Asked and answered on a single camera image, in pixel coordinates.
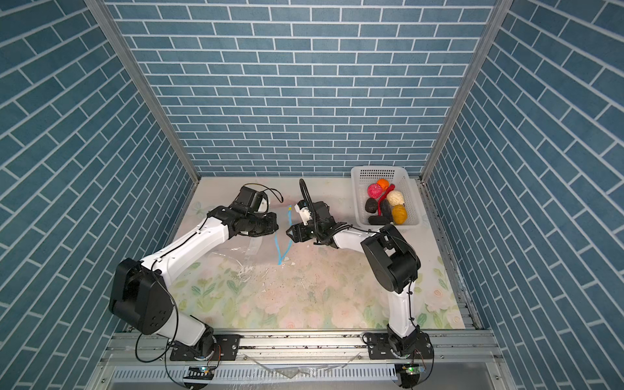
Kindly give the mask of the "clear zip top bag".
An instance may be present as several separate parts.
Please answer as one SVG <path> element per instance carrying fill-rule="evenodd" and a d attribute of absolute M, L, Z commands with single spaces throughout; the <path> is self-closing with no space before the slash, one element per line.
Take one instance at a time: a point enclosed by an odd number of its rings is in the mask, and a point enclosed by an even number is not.
<path fill-rule="evenodd" d="M 286 231 L 293 225 L 294 205 L 277 206 L 269 212 L 277 215 L 277 232 L 262 237 L 237 235 L 212 250 L 212 253 L 234 261 L 244 271 L 252 267 L 279 266 L 285 263 L 293 247 Z"/>

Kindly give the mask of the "small black food ball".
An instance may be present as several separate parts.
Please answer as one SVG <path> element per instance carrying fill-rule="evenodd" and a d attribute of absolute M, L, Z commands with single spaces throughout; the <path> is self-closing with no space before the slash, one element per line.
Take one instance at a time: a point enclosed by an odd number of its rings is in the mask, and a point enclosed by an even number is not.
<path fill-rule="evenodd" d="M 377 214 L 379 203 L 375 198 L 368 198 L 364 206 L 365 212 L 369 214 Z"/>

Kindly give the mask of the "pink round food ball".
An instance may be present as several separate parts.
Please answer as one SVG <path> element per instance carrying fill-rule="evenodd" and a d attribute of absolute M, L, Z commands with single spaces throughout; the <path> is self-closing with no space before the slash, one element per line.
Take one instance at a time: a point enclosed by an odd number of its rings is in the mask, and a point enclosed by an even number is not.
<path fill-rule="evenodd" d="M 373 183 L 367 188 L 367 195 L 373 199 L 379 199 L 383 193 L 383 187 L 377 183 Z"/>

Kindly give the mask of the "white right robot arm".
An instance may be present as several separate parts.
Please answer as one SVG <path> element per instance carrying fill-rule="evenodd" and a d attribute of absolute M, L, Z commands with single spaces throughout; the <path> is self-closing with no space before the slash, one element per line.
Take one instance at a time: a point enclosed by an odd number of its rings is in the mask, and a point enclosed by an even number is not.
<path fill-rule="evenodd" d="M 421 331 L 412 310 L 412 294 L 421 263 L 399 230 L 392 224 L 377 231 L 364 231 L 339 223 L 323 201 L 299 201 L 295 211 L 302 222 L 287 230 L 293 242 L 313 240 L 316 245 L 366 256 L 375 279 L 388 292 L 388 343 L 398 356 L 414 352 Z"/>

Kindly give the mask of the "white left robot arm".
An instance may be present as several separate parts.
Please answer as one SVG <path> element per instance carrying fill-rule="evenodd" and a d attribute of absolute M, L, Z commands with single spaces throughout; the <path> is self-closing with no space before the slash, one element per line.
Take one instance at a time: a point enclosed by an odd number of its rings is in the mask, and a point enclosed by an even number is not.
<path fill-rule="evenodd" d="M 263 237 L 279 229 L 274 212 L 244 212 L 219 206 L 195 229 L 141 260 L 126 258 L 112 281 L 110 312 L 144 335 L 157 334 L 170 341 L 211 352 L 212 328 L 181 313 L 169 287 L 203 255 L 240 234 Z"/>

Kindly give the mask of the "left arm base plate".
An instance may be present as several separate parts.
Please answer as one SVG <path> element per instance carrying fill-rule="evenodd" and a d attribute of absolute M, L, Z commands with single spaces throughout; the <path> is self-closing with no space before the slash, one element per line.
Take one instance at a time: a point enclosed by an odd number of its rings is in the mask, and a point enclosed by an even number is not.
<path fill-rule="evenodd" d="M 173 362 L 235 361 L 240 346 L 240 335 L 225 334 L 203 337 L 197 344 L 187 346 L 176 341 L 170 359 Z"/>

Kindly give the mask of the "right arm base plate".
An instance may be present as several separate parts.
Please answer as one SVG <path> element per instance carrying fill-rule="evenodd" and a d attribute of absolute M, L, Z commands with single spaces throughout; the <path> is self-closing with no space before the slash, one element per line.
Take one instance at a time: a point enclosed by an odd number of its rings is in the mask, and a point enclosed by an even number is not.
<path fill-rule="evenodd" d="M 387 333 L 365 332 L 361 339 L 371 360 L 431 360 L 435 357 L 430 336 L 420 329 L 413 331 L 406 337 L 400 337 L 392 331 Z"/>

